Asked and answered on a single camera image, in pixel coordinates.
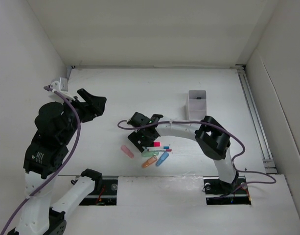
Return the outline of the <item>black highlighter pink cap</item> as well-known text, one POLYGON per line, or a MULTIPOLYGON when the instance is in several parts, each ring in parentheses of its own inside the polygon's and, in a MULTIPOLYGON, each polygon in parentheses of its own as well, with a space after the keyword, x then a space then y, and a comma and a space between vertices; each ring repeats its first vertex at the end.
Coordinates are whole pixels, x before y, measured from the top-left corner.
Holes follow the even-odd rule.
POLYGON ((159 141, 153 142, 154 147, 160 147, 161 143, 159 141))

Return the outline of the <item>green pastel highlighter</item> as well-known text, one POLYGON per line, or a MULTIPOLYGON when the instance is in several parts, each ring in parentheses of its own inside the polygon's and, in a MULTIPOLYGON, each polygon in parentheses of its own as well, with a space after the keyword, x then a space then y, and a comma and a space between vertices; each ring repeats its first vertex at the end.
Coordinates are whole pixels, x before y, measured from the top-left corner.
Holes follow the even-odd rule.
POLYGON ((153 157, 159 155, 159 151, 144 151, 142 152, 142 157, 153 157))

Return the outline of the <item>white marker blue caps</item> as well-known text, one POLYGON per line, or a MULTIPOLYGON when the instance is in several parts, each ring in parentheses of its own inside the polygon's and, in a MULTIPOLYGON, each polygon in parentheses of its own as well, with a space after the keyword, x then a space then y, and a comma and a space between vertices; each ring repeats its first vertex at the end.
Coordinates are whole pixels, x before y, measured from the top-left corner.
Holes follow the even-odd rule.
POLYGON ((168 149, 170 148, 169 146, 160 146, 160 147, 146 147, 145 149, 168 149))

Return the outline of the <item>orange pastel highlighter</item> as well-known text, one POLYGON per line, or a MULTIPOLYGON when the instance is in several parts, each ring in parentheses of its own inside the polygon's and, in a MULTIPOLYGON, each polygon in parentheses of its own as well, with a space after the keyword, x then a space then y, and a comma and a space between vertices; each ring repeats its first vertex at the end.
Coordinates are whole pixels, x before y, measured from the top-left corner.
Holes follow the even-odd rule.
POLYGON ((152 165, 153 163, 155 163, 158 160, 157 156, 152 156, 151 158, 149 158, 148 160, 146 160, 141 167, 142 168, 147 168, 148 166, 152 165))

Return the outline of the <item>blue pastel highlighter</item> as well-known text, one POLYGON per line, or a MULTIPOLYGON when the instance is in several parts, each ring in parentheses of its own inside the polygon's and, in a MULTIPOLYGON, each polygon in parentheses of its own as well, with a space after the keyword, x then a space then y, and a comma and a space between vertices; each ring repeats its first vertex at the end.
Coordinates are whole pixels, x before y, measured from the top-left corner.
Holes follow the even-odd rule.
POLYGON ((160 166, 167 158, 169 157, 168 152, 164 152, 160 158, 156 161, 155 166, 158 167, 160 166))

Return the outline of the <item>white marker pink caps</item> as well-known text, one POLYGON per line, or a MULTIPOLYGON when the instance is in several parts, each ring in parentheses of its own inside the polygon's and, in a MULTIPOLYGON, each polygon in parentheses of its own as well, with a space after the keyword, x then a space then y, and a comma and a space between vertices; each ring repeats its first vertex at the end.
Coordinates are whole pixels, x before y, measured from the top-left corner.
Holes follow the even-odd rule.
POLYGON ((171 152, 172 149, 147 149, 148 152, 171 152))

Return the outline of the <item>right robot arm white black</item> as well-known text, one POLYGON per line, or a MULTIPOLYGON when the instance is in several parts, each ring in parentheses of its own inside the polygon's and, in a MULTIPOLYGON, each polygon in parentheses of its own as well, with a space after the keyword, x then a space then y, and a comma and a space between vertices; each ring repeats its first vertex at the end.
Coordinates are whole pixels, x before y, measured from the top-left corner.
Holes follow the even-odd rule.
POLYGON ((127 122, 135 128, 128 136, 128 140, 140 152, 146 147, 153 146, 159 137, 172 136, 197 142, 204 155, 214 161, 220 189, 224 194, 232 193, 237 187, 239 173, 232 165, 230 137, 221 131, 223 127, 213 117, 206 116, 202 122, 206 124, 175 121, 158 114, 147 117, 136 112, 127 122))

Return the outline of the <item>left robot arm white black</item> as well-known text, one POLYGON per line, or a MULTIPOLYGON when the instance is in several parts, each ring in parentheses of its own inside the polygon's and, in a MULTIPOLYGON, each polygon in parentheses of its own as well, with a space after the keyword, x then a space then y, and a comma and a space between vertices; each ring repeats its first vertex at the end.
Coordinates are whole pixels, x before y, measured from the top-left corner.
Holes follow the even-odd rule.
POLYGON ((94 96, 85 89, 77 93, 83 98, 67 98, 49 87, 45 90, 59 96, 63 103, 43 105, 35 118, 37 131, 26 150, 25 199, 15 209, 20 220, 10 235, 62 235, 67 220, 82 200, 102 190, 102 174, 85 169, 72 188, 56 203, 51 203, 58 173, 71 159, 78 145, 81 124, 103 115, 107 99, 94 96))

